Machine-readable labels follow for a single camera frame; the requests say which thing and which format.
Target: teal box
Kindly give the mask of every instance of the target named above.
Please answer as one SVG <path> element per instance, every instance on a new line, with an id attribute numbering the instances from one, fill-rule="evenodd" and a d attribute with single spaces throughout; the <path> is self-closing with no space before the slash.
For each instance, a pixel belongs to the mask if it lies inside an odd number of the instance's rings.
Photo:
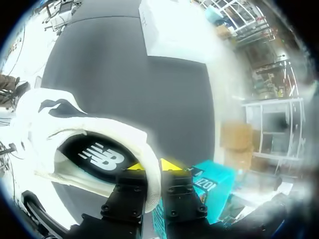
<path id="1" fill-rule="evenodd" d="M 193 176 L 193 185 L 202 203 L 207 206 L 207 219 L 210 224 L 218 221 L 231 193 L 235 170 L 210 160 L 188 168 Z M 166 239 L 162 199 L 152 211 L 156 234 Z"/>

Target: shoe insole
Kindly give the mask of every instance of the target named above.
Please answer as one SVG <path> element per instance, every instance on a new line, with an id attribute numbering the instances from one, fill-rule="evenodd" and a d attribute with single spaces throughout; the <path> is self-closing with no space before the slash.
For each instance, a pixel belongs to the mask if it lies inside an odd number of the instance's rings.
<path id="1" fill-rule="evenodd" d="M 123 145 L 102 134 L 87 132 L 67 139 L 59 150 L 78 167 L 108 183 L 138 160 Z"/>

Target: new balance logo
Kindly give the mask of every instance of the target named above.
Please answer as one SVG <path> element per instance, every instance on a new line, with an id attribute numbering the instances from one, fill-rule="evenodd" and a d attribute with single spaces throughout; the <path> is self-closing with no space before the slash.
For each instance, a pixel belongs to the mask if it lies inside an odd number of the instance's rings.
<path id="1" fill-rule="evenodd" d="M 118 163 L 124 161 L 124 156 L 111 149 L 103 151 L 103 148 L 103 145 L 95 143 L 78 155 L 84 159 L 89 159 L 92 164 L 99 168 L 112 171 L 116 169 Z"/>

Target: black table surface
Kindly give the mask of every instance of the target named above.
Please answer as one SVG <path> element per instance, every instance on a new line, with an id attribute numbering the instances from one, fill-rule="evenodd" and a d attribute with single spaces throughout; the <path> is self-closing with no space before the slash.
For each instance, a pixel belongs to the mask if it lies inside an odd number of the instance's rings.
<path id="1" fill-rule="evenodd" d="M 206 66 L 147 56 L 139 4 L 85 0 L 57 39 L 41 87 L 69 91 L 85 112 L 146 131 L 158 158 L 189 166 L 212 159 L 213 100 Z M 77 222 L 82 213 L 99 216 L 106 198 L 54 186 Z M 144 238 L 151 236 L 146 225 Z"/>

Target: white box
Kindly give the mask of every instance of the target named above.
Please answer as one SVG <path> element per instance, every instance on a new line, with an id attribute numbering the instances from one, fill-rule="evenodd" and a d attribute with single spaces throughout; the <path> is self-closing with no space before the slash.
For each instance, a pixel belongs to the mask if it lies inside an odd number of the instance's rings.
<path id="1" fill-rule="evenodd" d="M 199 5 L 185 0 L 142 0 L 139 12 L 148 56 L 200 63 L 216 59 L 222 43 Z"/>

